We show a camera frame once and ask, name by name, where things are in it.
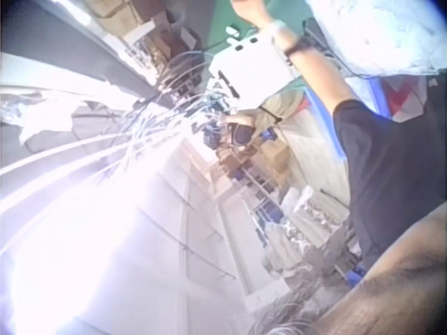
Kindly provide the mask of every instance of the black t-shirt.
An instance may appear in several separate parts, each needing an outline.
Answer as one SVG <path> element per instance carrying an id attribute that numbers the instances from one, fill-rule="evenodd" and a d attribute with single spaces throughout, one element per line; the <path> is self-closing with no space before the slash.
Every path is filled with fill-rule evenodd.
<path id="1" fill-rule="evenodd" d="M 399 124 L 357 100 L 337 106 L 334 124 L 348 161 L 351 220 L 370 268 L 446 201 L 446 141 L 430 113 Z"/>

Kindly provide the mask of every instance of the red object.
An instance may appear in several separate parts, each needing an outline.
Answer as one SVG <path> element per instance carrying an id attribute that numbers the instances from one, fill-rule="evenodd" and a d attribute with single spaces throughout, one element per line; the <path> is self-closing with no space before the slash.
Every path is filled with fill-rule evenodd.
<path id="1" fill-rule="evenodd" d="M 385 92 L 388 107 L 390 108 L 392 116 L 400 111 L 402 105 L 413 92 L 413 87 L 415 87 L 418 82 L 419 77 L 413 75 L 405 76 L 404 82 L 400 86 L 399 90 L 396 91 L 386 82 L 386 80 L 381 80 L 383 91 Z"/>

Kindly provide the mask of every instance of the person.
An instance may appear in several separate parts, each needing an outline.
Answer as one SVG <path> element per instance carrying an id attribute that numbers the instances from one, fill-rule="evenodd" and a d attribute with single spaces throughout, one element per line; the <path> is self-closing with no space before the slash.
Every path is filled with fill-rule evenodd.
<path id="1" fill-rule="evenodd" d="M 288 309 L 263 318 L 251 333 L 447 334 L 446 139 L 437 117 L 444 114 L 445 120 L 445 107 L 402 124 L 374 114 L 318 50 L 275 23 L 263 0 L 232 5 L 261 30 L 277 25 L 274 42 L 332 115 L 347 158 L 351 219 L 368 270 L 313 324 Z"/>
<path id="2" fill-rule="evenodd" d="M 301 91 L 288 91 L 267 99 L 261 108 L 222 116 L 221 141 L 239 150 L 247 148 L 253 139 L 274 126 L 279 119 L 289 118 L 297 110 L 302 97 Z"/>

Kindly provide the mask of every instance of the blue object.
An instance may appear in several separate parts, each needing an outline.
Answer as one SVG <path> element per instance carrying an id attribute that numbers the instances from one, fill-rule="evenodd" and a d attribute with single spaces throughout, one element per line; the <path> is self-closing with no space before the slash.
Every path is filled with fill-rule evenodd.
<path id="1" fill-rule="evenodd" d="M 385 117 L 387 119 L 391 119 L 391 111 L 388 107 L 388 101 L 386 100 L 385 93 L 382 89 L 382 84 L 380 82 L 380 78 L 370 78 L 368 79 L 369 92 L 371 93 L 372 102 L 376 108 L 376 113 Z"/>
<path id="2" fill-rule="evenodd" d="M 359 284 L 362 278 L 365 276 L 366 270 L 363 269 L 360 265 L 353 270 L 349 270 L 345 273 L 346 278 L 348 279 L 348 284 L 350 288 L 354 288 Z"/>
<path id="3" fill-rule="evenodd" d="M 387 119 L 391 119 L 391 111 L 388 107 L 388 101 L 386 99 L 385 93 L 383 92 L 382 85 L 380 82 L 380 78 L 374 77 L 367 80 L 369 86 L 369 92 L 371 93 L 371 97 L 376 109 L 376 113 L 385 117 Z M 330 140 L 332 141 L 332 145 L 334 147 L 335 153 L 338 158 L 345 160 L 346 155 L 343 151 L 343 148 L 338 140 L 337 134 L 335 132 L 334 121 L 332 120 L 332 116 L 321 102 L 320 98 L 316 96 L 314 91 L 312 91 L 309 87 L 305 87 L 306 97 L 309 99 L 309 102 L 312 105 L 312 112 L 316 116 L 320 125 L 327 130 Z"/>
<path id="4" fill-rule="evenodd" d="M 312 112 L 317 118 L 318 122 L 323 125 L 324 129 L 328 131 L 328 135 L 332 141 L 335 153 L 338 158 L 345 160 L 346 155 L 344 154 L 343 148 L 338 140 L 337 134 L 335 132 L 334 121 L 332 116 L 321 102 L 320 98 L 316 96 L 314 91 L 309 87 L 305 87 L 306 97 L 312 105 Z"/>
<path id="5" fill-rule="evenodd" d="M 264 140 L 273 140 L 273 141 L 275 141 L 278 138 L 278 135 L 275 133 L 272 127 L 267 128 L 259 136 L 261 136 Z"/>

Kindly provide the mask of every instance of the plastic bag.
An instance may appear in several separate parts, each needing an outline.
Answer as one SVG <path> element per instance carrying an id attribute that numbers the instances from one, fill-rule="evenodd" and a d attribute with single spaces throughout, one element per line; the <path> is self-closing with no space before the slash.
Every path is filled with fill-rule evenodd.
<path id="1" fill-rule="evenodd" d="M 306 1 L 332 50 L 354 73 L 431 75 L 447 68 L 446 27 L 429 1 Z"/>
<path id="2" fill-rule="evenodd" d="M 48 99 L 38 102 L 23 100 L 4 101 L 1 104 L 1 121 L 22 128 L 20 144 L 41 131 L 71 131 L 71 115 L 78 108 L 77 100 Z"/>

